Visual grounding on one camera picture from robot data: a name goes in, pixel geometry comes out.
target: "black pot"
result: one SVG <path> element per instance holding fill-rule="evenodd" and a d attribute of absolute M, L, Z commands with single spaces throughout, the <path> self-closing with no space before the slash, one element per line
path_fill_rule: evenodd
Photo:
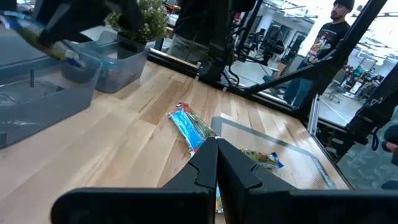
<path fill-rule="evenodd" d="M 145 46 L 147 45 L 146 41 L 130 40 L 127 35 L 125 35 L 121 32 L 118 32 L 117 40 L 120 41 L 119 47 L 121 49 L 128 50 L 129 52 L 132 52 L 132 53 L 139 53 L 139 52 L 144 51 Z M 121 53 L 121 55 L 119 55 L 119 51 L 118 51 L 118 58 L 125 58 L 125 53 L 122 53 L 122 50 L 120 51 L 120 53 Z"/>

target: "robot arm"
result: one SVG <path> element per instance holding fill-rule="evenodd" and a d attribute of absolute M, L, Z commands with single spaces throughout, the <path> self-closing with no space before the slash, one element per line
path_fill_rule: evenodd
<path fill-rule="evenodd" d="M 144 25 L 135 0 L 36 0 L 33 18 L 45 24 L 39 42 L 49 46 L 63 39 L 75 40 L 81 31 L 103 26 L 112 11 L 122 14 L 119 22 L 129 30 Z"/>

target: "blue snack bag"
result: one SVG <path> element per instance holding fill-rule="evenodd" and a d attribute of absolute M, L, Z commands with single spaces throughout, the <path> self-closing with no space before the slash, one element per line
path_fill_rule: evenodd
<path fill-rule="evenodd" d="M 180 130 L 190 149 L 195 153 L 205 141 L 204 137 L 197 131 L 184 110 L 177 110 L 166 114 Z"/>

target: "plastic bin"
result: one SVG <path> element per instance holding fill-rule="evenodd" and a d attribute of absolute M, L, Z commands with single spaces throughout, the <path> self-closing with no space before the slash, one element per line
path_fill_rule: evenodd
<path fill-rule="evenodd" d="M 90 106 L 101 62 L 72 46 L 81 52 L 85 68 L 54 60 L 17 35 L 0 35 L 0 148 Z M 78 75 L 80 82 L 62 74 Z"/>
<path fill-rule="evenodd" d="M 80 46 L 89 49 L 90 55 L 101 60 L 96 89 L 105 93 L 116 93 L 141 77 L 150 49 L 115 33 L 104 31 L 97 41 Z M 76 80 L 77 76 L 67 77 Z"/>

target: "black cap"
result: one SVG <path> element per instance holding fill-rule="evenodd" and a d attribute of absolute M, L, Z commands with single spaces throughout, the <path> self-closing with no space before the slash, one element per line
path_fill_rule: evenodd
<path fill-rule="evenodd" d="M 335 4 L 341 4 L 351 12 L 354 9 L 355 0 L 336 0 Z"/>

